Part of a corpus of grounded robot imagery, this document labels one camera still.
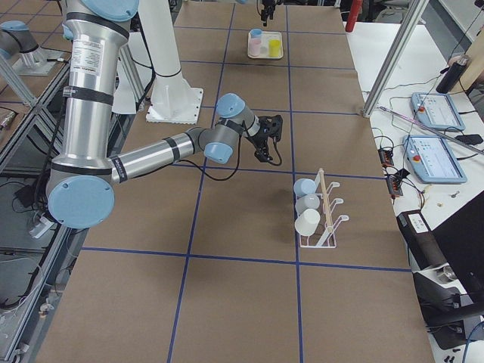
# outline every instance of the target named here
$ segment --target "tray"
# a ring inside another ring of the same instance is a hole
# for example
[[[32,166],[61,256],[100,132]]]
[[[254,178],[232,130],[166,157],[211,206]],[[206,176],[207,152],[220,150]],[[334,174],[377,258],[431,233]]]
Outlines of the tray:
[[[280,32],[262,32],[260,54],[253,56],[249,53],[250,33],[247,37],[247,56],[252,59],[281,59],[284,56],[282,34]],[[281,53],[278,57],[269,57],[269,40],[279,39],[281,41]]]

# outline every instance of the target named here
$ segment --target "light blue cup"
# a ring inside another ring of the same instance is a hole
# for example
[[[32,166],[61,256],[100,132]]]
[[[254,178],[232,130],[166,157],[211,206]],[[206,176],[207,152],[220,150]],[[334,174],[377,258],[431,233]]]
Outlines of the light blue cup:
[[[297,197],[301,198],[308,194],[314,194],[316,192],[316,183],[312,179],[298,179],[294,183],[294,193]]]
[[[250,30],[250,38],[261,38],[262,37],[262,30],[261,29],[252,29]]]

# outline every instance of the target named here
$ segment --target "white label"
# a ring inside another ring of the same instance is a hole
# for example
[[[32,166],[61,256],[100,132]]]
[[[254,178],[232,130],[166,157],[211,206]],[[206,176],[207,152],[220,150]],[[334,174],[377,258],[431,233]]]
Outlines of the white label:
[[[423,233],[423,232],[429,231],[422,217],[420,217],[420,214],[409,214],[408,219],[410,219],[410,223],[411,225],[414,226],[414,229],[417,233]]]
[[[74,40],[71,72],[99,76],[103,62],[104,46],[101,43]]]

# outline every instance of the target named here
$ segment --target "blue joint cap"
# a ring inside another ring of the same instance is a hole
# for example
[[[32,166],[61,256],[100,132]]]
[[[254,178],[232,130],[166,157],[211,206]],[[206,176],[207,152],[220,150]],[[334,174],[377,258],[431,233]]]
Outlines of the blue joint cap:
[[[227,144],[222,142],[210,142],[205,146],[203,152],[210,160],[219,164],[226,164],[228,159],[232,156],[234,150]]]
[[[230,119],[241,113],[245,108],[245,102],[235,93],[227,93],[217,102],[217,113],[224,119]]]
[[[63,24],[62,24],[62,27],[64,28],[64,38],[67,40],[74,40],[73,32],[71,32],[70,29]]]
[[[2,30],[10,30],[13,32],[29,30],[29,27],[20,20],[5,21],[4,23],[0,24],[0,28],[2,28]]]
[[[92,175],[71,176],[52,190],[48,210],[59,223],[70,228],[89,228],[104,221],[113,210],[110,184]]]
[[[10,59],[12,58],[12,55],[8,53],[6,50],[0,48],[0,56],[5,58],[5,59]]]
[[[138,12],[139,0],[81,0],[96,15],[122,23],[132,19]]]

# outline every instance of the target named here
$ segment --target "red object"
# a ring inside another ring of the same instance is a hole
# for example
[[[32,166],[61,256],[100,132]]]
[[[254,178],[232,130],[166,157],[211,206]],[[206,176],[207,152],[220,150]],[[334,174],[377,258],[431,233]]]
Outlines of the red object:
[[[360,14],[361,4],[363,4],[363,0],[353,0],[351,4],[351,10],[349,12],[345,28],[348,33],[352,32],[353,29],[355,29],[355,23],[358,19],[358,15]]]

